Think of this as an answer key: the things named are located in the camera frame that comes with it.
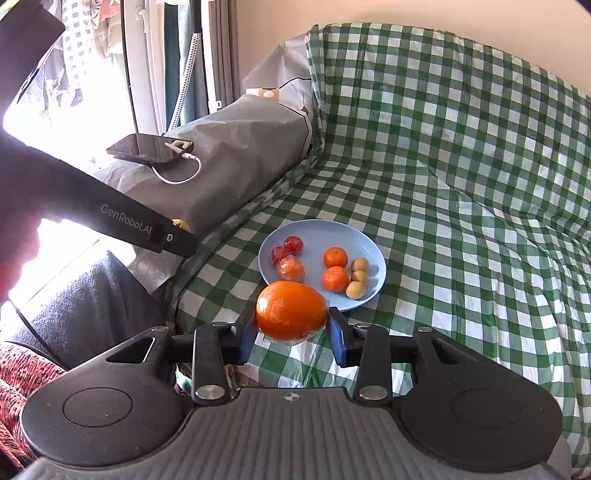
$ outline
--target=logo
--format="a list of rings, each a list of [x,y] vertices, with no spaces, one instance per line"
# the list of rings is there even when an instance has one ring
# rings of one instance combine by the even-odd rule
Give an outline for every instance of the logo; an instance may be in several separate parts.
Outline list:
[[[295,392],[289,392],[286,395],[283,395],[283,398],[286,399],[289,403],[293,403],[300,399],[300,396]]]
[[[137,222],[133,217],[129,217],[123,212],[116,212],[115,210],[110,208],[106,203],[100,206],[100,212],[103,215],[106,215],[120,223],[124,223],[125,225],[129,225],[131,228],[135,228],[136,230],[139,230],[140,232],[143,232],[146,235],[152,235],[152,227],[150,227],[149,225],[144,226],[142,222]]]

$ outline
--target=white cable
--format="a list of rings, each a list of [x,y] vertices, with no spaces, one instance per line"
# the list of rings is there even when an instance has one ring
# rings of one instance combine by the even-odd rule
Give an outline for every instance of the white cable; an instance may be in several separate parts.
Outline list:
[[[182,185],[183,183],[187,183],[189,180],[193,180],[197,174],[201,171],[201,160],[199,160],[195,155],[191,155],[191,157],[193,157],[195,160],[197,160],[197,163],[199,165],[199,168],[197,169],[197,171],[189,178],[187,178],[186,180],[182,180],[182,181],[172,181],[172,180],[167,180],[165,179],[160,173],[158,173],[158,171],[156,170],[156,168],[152,167],[152,170],[154,171],[155,175],[162,180],[164,183],[168,183],[169,185]]]
[[[171,144],[164,142],[164,145],[166,145],[168,148],[170,148],[175,153],[181,153],[183,151],[182,150],[183,148],[187,148],[187,146],[189,146],[189,142],[184,142],[182,140],[175,140]],[[168,185],[182,185],[183,183],[187,183],[188,181],[193,180],[197,176],[197,174],[201,171],[201,160],[199,160],[199,157],[196,157],[195,155],[191,155],[189,153],[183,153],[181,155],[181,157],[186,158],[187,160],[195,160],[197,162],[197,165],[199,165],[199,168],[197,168],[197,171],[193,174],[193,176],[191,176],[185,180],[181,180],[181,181],[172,181],[172,180],[165,179],[160,173],[158,173],[158,171],[156,170],[156,168],[154,166],[152,166],[152,171],[160,180],[162,180],[164,183],[167,183]]]
[[[189,55],[187,56],[187,63],[185,64],[183,83],[178,93],[177,104],[174,106],[173,117],[170,121],[170,125],[168,126],[169,132],[173,128],[177,128],[181,121],[181,110],[183,109],[185,96],[187,95],[189,83],[191,82],[191,76],[193,75],[193,67],[195,66],[195,57],[197,56],[197,49],[199,48],[200,40],[200,33],[194,33],[191,37],[191,46],[189,47]]]

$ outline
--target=red patterned fabric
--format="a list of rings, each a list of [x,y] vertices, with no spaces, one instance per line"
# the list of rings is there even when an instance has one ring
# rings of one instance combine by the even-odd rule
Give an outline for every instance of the red patterned fabric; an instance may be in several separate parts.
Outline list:
[[[63,373],[25,347],[0,342],[0,465],[23,470],[35,459],[22,433],[21,410],[36,389]]]

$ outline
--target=metal bolt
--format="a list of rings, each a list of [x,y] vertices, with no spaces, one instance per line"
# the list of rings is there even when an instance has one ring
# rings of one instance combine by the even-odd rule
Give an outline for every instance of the metal bolt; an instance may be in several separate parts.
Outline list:
[[[359,390],[359,396],[364,400],[383,400],[388,396],[388,390],[379,385],[367,385]]]
[[[226,391],[219,385],[204,385],[197,389],[197,396],[202,400],[217,400],[225,394]]]

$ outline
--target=ribbed gray surface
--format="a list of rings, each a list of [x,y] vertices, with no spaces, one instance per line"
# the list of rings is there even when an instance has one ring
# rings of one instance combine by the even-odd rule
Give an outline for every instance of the ribbed gray surface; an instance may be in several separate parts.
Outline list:
[[[550,480],[548,467],[471,473],[423,455],[379,408],[350,402],[342,389],[242,390],[229,405],[196,410],[152,457],[106,471],[70,470],[42,459],[21,480]]]

